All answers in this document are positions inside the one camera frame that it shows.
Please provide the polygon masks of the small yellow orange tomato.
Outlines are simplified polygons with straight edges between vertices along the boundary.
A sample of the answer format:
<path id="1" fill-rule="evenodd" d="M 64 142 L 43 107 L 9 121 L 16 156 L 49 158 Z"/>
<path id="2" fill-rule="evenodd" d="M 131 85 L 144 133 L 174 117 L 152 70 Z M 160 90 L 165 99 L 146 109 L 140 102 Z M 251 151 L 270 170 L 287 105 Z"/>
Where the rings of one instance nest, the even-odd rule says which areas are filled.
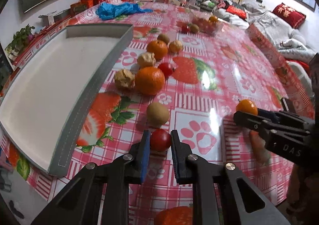
<path id="1" fill-rule="evenodd" d="M 257 116 L 258 115 L 258 108 L 256 104 L 249 100 L 249 99 L 244 99 L 239 101 L 239 103 L 236 106 L 236 111 L 241 111 L 243 113 L 249 113 L 252 115 Z"/>

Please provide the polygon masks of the small red cherry tomato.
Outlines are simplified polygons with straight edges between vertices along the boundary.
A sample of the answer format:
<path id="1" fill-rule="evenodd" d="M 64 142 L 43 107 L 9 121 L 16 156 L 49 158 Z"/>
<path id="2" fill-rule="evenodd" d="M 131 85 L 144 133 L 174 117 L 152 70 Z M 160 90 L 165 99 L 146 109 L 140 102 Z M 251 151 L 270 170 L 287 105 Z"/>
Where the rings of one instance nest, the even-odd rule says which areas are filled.
<path id="1" fill-rule="evenodd" d="M 156 129 L 150 137 L 150 148 L 157 152 L 166 152 L 171 146 L 171 136 L 163 129 Z"/>

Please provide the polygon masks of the brown kiwi fruit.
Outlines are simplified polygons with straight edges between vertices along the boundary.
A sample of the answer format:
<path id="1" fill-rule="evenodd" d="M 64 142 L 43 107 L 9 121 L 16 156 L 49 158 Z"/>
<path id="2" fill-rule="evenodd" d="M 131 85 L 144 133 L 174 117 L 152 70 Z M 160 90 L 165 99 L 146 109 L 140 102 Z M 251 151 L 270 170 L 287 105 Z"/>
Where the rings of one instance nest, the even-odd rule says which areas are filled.
<path id="1" fill-rule="evenodd" d="M 170 112 L 168 108 L 159 102 L 152 102 L 147 107 L 147 120 L 155 127 L 166 124 L 169 120 L 169 116 Z"/>
<path id="2" fill-rule="evenodd" d="M 169 42 L 170 42 L 169 36 L 166 35 L 166 34 L 164 34 L 164 33 L 159 34 L 158 37 L 157 37 L 157 39 L 158 39 L 159 41 L 163 41 L 166 45 L 168 45 Z"/>

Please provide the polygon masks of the large orange mandarin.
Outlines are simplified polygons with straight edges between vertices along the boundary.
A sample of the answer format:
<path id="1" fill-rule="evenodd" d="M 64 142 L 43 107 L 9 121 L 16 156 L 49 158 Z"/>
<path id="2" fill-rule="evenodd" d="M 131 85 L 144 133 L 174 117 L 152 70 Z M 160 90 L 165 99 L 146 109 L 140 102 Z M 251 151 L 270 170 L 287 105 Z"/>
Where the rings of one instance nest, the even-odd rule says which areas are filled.
<path id="1" fill-rule="evenodd" d="M 156 95 L 164 84 L 165 76 L 163 72 L 152 66 L 140 69 L 135 75 L 135 89 L 143 95 Z"/>

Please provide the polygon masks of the tan dried walnut fruit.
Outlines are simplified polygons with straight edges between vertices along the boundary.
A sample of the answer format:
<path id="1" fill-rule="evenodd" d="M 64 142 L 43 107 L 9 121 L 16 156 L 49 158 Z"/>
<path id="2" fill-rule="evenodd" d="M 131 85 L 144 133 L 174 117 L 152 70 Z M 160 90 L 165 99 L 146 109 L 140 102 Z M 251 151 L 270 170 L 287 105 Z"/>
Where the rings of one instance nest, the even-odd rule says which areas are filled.
<path id="1" fill-rule="evenodd" d="M 135 75 L 127 69 L 121 69 L 114 75 L 115 86 L 119 89 L 131 90 L 135 86 Z"/>

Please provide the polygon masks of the tan wrinkled walnut fruit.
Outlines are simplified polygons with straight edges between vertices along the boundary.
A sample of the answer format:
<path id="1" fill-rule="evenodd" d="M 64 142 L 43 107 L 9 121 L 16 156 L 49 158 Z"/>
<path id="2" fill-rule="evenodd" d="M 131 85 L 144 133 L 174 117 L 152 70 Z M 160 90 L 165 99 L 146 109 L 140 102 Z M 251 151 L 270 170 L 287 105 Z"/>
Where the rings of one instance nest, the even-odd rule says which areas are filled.
<path id="1" fill-rule="evenodd" d="M 140 68 L 154 66 L 155 63 L 155 54 L 150 52 L 140 54 L 140 56 L 137 59 L 137 64 L 140 66 Z"/>

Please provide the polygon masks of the pink strawberry tablecloth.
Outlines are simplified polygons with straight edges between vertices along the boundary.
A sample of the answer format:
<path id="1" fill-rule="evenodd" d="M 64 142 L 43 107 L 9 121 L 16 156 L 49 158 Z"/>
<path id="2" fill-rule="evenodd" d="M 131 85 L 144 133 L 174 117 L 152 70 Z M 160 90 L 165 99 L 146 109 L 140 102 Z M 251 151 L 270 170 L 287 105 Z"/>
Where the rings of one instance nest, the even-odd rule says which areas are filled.
<path id="1" fill-rule="evenodd" d="M 255 26 L 242 30 L 224 23 L 213 36 L 184 34 L 180 27 L 192 12 L 165 3 L 147 2 L 142 8 L 143 14 L 115 18 L 117 23 L 133 25 L 134 37 L 117 57 L 89 113 L 97 132 L 81 137 L 67 174 L 61 178 L 44 174 L 2 137 L 1 148 L 14 170 L 32 193 L 49 202 L 85 164 L 107 164 L 126 153 L 147 126 L 147 106 L 157 102 L 169 112 L 164 130 L 177 130 L 180 139 L 209 162 L 234 161 L 273 204 L 283 202 L 292 163 L 275 155 L 257 163 L 247 131 L 240 131 L 232 116 L 240 100 L 279 110 L 284 97 L 292 100 L 297 113 L 314 116 L 305 88 L 284 57 Z M 115 74 L 122 69 L 138 72 L 138 57 L 162 33 L 183 44 L 181 52 L 163 58 L 175 66 L 175 72 L 154 96 L 119 91 Z"/>

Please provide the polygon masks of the red embroidered cushion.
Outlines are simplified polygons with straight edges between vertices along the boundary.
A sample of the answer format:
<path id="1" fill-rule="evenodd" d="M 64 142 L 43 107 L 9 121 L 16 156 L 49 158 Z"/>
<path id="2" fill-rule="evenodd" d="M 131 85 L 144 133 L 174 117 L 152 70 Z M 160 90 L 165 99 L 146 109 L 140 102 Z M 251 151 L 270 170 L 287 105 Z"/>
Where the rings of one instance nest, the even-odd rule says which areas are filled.
<path id="1" fill-rule="evenodd" d="M 298 29 L 305 22 L 306 19 L 305 14 L 300 13 L 299 11 L 288 5 L 285 5 L 284 3 L 276 6 L 272 13 L 283 19 L 294 29 Z"/>

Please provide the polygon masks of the clear glass fruit bowl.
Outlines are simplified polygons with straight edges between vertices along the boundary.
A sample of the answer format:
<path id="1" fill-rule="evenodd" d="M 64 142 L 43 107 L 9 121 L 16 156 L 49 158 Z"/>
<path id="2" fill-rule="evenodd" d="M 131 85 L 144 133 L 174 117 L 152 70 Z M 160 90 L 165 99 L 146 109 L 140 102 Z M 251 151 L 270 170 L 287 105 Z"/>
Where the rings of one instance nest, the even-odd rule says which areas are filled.
<path id="1" fill-rule="evenodd" d="M 202 18 L 200 16 L 192 15 L 191 23 L 198 25 L 200 32 L 207 35 L 215 35 L 215 33 L 222 30 L 223 22 L 220 20 L 218 22 L 209 22 L 209 17 Z"/>

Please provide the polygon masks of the orange in bowl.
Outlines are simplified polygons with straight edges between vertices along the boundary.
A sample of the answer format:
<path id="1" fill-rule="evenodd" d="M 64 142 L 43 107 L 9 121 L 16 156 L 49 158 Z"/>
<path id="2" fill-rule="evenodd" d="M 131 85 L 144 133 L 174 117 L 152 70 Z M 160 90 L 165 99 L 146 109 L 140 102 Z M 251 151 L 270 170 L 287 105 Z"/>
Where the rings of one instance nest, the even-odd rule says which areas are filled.
<path id="1" fill-rule="evenodd" d="M 218 17 L 216 17 L 215 15 L 210 16 L 208 20 L 209 20 L 209 22 L 218 22 L 219 21 Z"/>

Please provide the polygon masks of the brown kiwi near bowl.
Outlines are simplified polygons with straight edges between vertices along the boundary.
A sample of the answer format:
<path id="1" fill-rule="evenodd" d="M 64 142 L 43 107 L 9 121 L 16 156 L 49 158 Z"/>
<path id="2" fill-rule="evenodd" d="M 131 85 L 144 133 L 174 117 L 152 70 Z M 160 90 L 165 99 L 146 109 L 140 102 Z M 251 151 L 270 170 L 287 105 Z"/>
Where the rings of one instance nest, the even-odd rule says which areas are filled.
<path id="1" fill-rule="evenodd" d="M 196 34 L 200 31 L 198 25 L 196 24 L 191 24 L 189 29 L 190 29 L 190 32 L 193 34 Z"/>

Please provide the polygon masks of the red cherry tomato near bowl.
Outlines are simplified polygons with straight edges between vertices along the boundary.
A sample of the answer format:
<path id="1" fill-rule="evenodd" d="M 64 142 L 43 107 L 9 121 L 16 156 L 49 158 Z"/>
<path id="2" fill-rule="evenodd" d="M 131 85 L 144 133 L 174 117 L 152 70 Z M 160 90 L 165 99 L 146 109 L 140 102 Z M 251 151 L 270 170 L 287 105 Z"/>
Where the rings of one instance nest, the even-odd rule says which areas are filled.
<path id="1" fill-rule="evenodd" d="M 181 33 L 187 34 L 189 32 L 190 32 L 190 27 L 187 24 L 184 24 L 183 26 L 181 26 Z"/>

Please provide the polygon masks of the grey white tray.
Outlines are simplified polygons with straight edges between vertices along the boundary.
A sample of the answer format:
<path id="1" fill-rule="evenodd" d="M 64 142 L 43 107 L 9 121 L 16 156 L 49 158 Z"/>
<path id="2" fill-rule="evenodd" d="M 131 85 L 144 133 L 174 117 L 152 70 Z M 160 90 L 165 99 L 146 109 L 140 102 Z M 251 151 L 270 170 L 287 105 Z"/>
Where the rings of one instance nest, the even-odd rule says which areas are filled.
<path id="1" fill-rule="evenodd" d="M 1 128 L 43 172 L 68 172 L 84 120 L 130 44 L 131 24 L 67 26 L 22 67 L 1 101 Z"/>

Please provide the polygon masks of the blue plastic bag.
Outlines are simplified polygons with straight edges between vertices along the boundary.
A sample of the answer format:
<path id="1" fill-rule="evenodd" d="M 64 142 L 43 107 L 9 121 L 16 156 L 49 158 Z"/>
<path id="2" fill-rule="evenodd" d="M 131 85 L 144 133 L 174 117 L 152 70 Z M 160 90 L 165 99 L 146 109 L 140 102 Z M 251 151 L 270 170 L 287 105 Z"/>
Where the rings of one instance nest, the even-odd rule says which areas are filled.
<path id="1" fill-rule="evenodd" d="M 119 16 L 152 13 L 152 9 L 142 9 L 137 3 L 122 3 L 114 5 L 111 3 L 103 2 L 96 10 L 96 15 L 103 21 L 112 20 Z"/>

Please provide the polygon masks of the green potted plant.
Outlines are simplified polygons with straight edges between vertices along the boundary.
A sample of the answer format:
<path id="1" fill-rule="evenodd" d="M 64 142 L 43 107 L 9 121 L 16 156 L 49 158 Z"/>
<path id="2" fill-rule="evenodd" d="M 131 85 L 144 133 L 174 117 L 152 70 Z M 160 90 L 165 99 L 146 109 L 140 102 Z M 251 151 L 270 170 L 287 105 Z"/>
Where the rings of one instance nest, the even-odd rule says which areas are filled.
<path id="1" fill-rule="evenodd" d="M 12 41 L 5 48 L 7 53 L 15 52 L 21 53 L 34 39 L 34 34 L 32 31 L 35 29 L 34 26 L 30 26 L 29 24 L 24 28 L 21 28 L 20 31 L 17 31 L 13 35 Z"/>

